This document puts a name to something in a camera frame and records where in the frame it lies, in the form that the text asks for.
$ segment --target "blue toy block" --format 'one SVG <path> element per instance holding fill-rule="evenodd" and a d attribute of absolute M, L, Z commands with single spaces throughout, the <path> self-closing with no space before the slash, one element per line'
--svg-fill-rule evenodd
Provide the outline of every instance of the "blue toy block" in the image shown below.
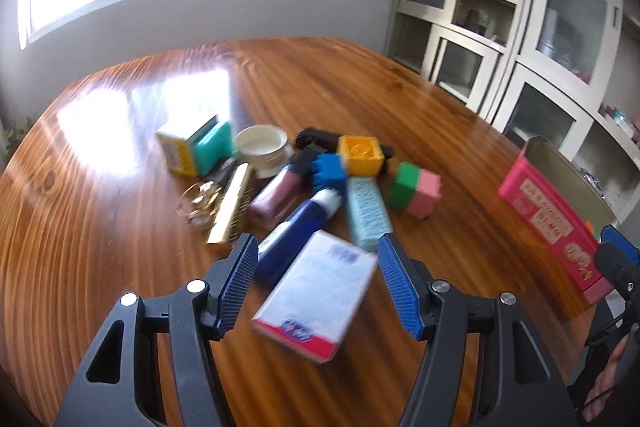
<path fill-rule="evenodd" d="M 347 171 L 342 167 L 340 156 L 323 153 L 311 164 L 314 173 L 314 192 L 322 188 L 332 187 L 338 190 L 342 197 L 347 192 Z"/>

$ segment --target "pink box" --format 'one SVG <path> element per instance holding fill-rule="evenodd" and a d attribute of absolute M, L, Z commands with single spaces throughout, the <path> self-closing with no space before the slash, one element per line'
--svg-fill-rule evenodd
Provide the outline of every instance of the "pink box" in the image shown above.
<path fill-rule="evenodd" d="M 420 170 L 414 197 L 407 206 L 407 213 L 418 219 L 428 217 L 440 200 L 440 176 L 426 169 Z"/>
<path fill-rule="evenodd" d="M 530 139 L 498 193 L 548 244 L 591 304 L 612 286 L 593 264 L 598 237 L 616 217 L 580 172 L 545 139 Z"/>

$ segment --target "person's hand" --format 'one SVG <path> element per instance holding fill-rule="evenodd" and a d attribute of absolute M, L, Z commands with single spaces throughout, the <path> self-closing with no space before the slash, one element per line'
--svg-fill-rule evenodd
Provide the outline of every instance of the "person's hand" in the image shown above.
<path fill-rule="evenodd" d="M 593 384 L 593 389 L 589 391 L 587 399 L 584 401 L 585 403 L 593 400 L 599 394 L 604 393 L 607 389 L 611 389 L 613 387 L 618 362 L 620 361 L 620 357 L 622 357 L 622 353 L 624 353 L 627 340 L 628 335 L 623 338 L 616 346 L 616 349 L 613 350 L 603 372 L 598 375 L 598 378 L 596 378 L 596 381 Z M 609 396 L 611 396 L 611 393 L 605 394 L 603 397 L 597 399 L 595 402 L 584 408 L 582 411 L 582 417 L 585 421 L 590 422 L 602 412 Z"/>

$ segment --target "blue tube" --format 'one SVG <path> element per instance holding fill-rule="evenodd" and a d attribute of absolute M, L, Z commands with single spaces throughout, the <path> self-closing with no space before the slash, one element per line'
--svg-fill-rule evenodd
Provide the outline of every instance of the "blue tube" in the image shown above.
<path fill-rule="evenodd" d="M 333 216 L 342 197 L 334 188 L 323 188 L 310 200 L 303 201 L 258 245 L 258 264 L 254 279 L 273 288 L 314 232 Z"/>

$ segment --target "white bowl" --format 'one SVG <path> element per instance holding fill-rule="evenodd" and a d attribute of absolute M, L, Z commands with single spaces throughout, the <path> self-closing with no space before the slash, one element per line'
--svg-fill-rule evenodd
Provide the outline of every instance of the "white bowl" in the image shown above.
<path fill-rule="evenodd" d="M 289 160 L 287 133 L 275 125 L 253 125 L 236 136 L 242 161 L 256 169 L 258 178 L 273 176 Z"/>

